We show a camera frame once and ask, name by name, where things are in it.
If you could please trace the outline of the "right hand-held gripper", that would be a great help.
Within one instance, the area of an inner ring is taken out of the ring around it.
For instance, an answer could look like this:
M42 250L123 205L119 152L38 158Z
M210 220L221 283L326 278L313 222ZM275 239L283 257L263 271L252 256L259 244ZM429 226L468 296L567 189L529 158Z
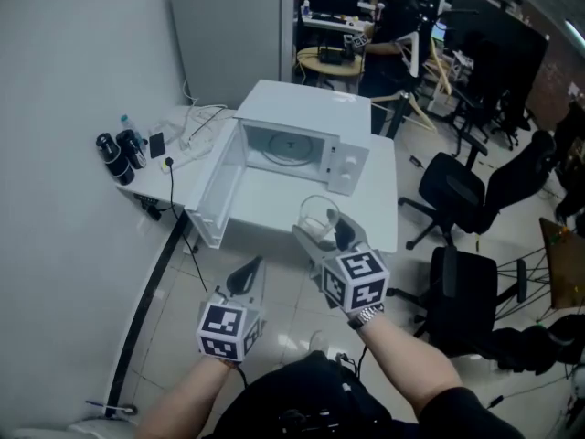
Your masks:
M346 313L381 304L389 269L378 250L367 243L365 230L345 213L328 209L326 216L337 218L335 243L317 241L298 225L292 226L292 235L314 263L311 278L317 289L330 308Z

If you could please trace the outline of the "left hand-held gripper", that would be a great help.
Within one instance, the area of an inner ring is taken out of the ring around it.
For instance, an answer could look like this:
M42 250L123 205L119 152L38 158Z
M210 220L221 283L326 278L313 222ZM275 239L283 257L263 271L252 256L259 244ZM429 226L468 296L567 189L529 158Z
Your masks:
M253 258L218 285L200 306L199 351L216 359L242 362L263 335L266 262Z

